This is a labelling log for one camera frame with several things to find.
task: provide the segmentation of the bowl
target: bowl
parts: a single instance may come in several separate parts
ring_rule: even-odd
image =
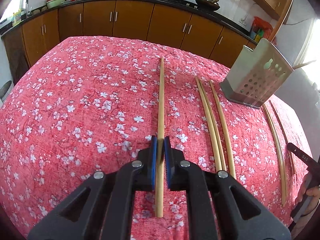
[[[47,2],[47,7],[48,7],[48,9],[56,7],[64,1],[65,0],[51,0],[51,1]]]

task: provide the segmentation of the black gripper frame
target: black gripper frame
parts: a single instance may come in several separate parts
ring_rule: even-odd
[[[291,240],[288,228],[225,171],[202,171],[164,139],[168,188],[185,190],[189,239],[218,240],[214,210],[223,240]]]
[[[156,144],[153,136],[150,148],[117,172],[95,172],[31,229],[28,240],[130,240],[135,191],[154,189]]]

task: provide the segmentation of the red floral tablecloth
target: red floral tablecloth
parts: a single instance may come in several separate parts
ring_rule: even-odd
[[[226,76],[226,67],[144,41],[71,37],[26,73],[0,110],[0,203],[23,235],[95,171],[117,171],[149,146],[157,131],[161,56],[165,134],[172,146],[203,170],[215,171],[195,76],[213,80],[229,128],[237,180],[281,221],[291,222],[306,166],[294,157],[297,173],[292,175],[284,136],[269,103],[285,156],[289,195],[284,208],[265,115],[225,99],[218,82]],[[222,135],[207,82],[205,88]],[[295,112],[277,97],[271,100],[289,141],[311,155]],[[138,192],[132,240],[186,239],[187,221],[183,192],[165,190],[163,218],[154,217],[154,194]]]

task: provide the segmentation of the kitchen countertop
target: kitchen countertop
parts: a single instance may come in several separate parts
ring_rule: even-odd
[[[70,2],[64,2],[59,6],[56,6],[54,8],[50,8],[47,9],[45,11],[39,12],[36,15],[32,15],[24,20],[22,20],[20,23],[18,23],[16,26],[12,27],[12,23],[6,25],[5,27],[0,29],[0,35],[5,35],[8,32],[10,32],[11,30],[17,28],[18,26],[46,13],[52,10],[55,10],[57,8],[62,8],[68,5],[72,5],[72,4],[77,4],[77,3],[83,3],[83,2],[90,2],[90,1],[101,1],[101,0],[77,0],[77,1],[70,1]],[[249,41],[253,42],[254,44],[257,44],[254,40],[252,40],[249,37],[249,32],[244,29],[243,27],[241,27],[240,25],[238,25],[237,23],[231,21],[230,19],[222,16],[221,14],[218,14],[215,11],[209,11],[209,10],[205,10],[205,9],[200,9],[200,8],[194,8],[195,6],[197,7],[197,4],[189,2],[189,1],[175,1],[175,0],[135,0],[135,1],[145,1],[145,2],[151,2],[151,3],[156,3],[156,4],[162,4],[162,5],[166,5],[166,6],[170,6],[170,7],[174,7],[177,9],[181,9],[184,11],[188,11],[190,13],[193,14],[197,14],[199,16],[202,16],[208,20],[211,20],[213,22],[216,22],[220,25],[223,25],[231,30],[233,30],[234,32],[240,34],[241,36],[245,37],[246,39],[248,39]]]

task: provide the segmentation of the chopstick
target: chopstick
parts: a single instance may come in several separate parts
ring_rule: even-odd
[[[214,100],[216,101],[220,121],[222,124],[222,130],[223,130],[223,135],[224,135],[224,140],[226,142],[226,147],[227,147],[227,155],[228,155],[228,163],[229,163],[229,173],[231,174],[232,177],[236,179],[236,169],[235,169],[235,161],[233,160],[233,152],[232,152],[232,147],[231,147],[231,142],[230,142],[230,135],[228,131],[228,126],[226,123],[226,119],[224,117],[224,113],[222,110],[222,107],[220,105],[220,101],[217,95],[216,90],[214,89],[213,83],[210,82],[211,90],[214,96]]]
[[[216,138],[217,138],[218,149],[219,149],[220,160],[221,160],[221,166],[222,166],[222,169],[224,171],[227,171],[226,160],[224,159],[224,153],[223,153],[223,148],[222,148],[222,143],[221,143],[221,138],[220,138],[220,134],[219,134],[219,129],[218,129],[218,126],[217,126],[216,118],[214,117],[214,114],[213,114],[213,111],[212,111],[212,108],[211,108],[207,93],[205,92],[205,89],[204,89],[204,86],[203,86],[201,80],[199,80],[199,83],[200,83],[201,89],[203,91],[205,101],[207,102],[207,106],[209,108],[209,112],[210,112],[210,116],[211,116],[211,120],[212,120],[212,124],[213,124],[213,128],[214,128],[214,133],[215,133]]]
[[[159,107],[158,107],[158,133],[157,133],[157,160],[156,160],[156,217],[163,217],[163,189],[164,189],[164,58],[160,65]]]
[[[286,177],[286,173],[285,173],[284,157],[282,155],[281,146],[279,143],[279,138],[276,133],[274,123],[271,119],[270,113],[269,113],[268,109],[266,108],[265,104],[262,105],[262,109],[266,115],[270,130],[271,130],[271,133],[273,136],[273,140],[275,141],[275,145],[276,145],[276,152],[277,152],[277,156],[278,156],[279,169],[280,169],[280,180],[281,180],[281,205],[284,206],[285,202],[286,202],[286,197],[287,197],[287,177]]]
[[[208,130],[209,130],[209,135],[210,135],[210,140],[211,140],[211,145],[212,145],[212,150],[213,150],[213,156],[214,156],[214,162],[215,162],[215,167],[216,167],[216,172],[222,170],[222,165],[221,165],[221,160],[220,160],[220,154],[219,154],[219,148],[218,148],[218,142],[216,138],[216,134],[214,132],[213,128],[213,123],[209,111],[209,106],[207,105],[207,102],[204,97],[204,92],[202,91],[200,82],[198,78],[196,77],[196,82],[198,85],[199,93],[200,93],[200,98],[202,101],[202,105],[204,108],[204,114],[205,118],[207,119],[207,124],[208,124]]]
[[[287,135],[285,134],[285,131],[284,131],[284,127],[280,121],[280,118],[279,118],[279,115],[278,115],[278,112],[276,110],[276,108],[274,107],[273,103],[271,102],[271,100],[269,100],[269,103],[273,109],[273,112],[275,113],[275,116],[278,120],[278,123],[280,125],[280,128],[281,128],[281,131],[283,133],[283,136],[284,136],[284,141],[285,141],[285,144],[287,145],[288,144],[288,138],[287,138]],[[290,164],[291,164],[291,168],[292,168],[292,174],[296,174],[296,169],[294,168],[294,162],[293,162],[293,158],[292,158],[292,152],[288,151],[289,152],[289,157],[290,157]]]

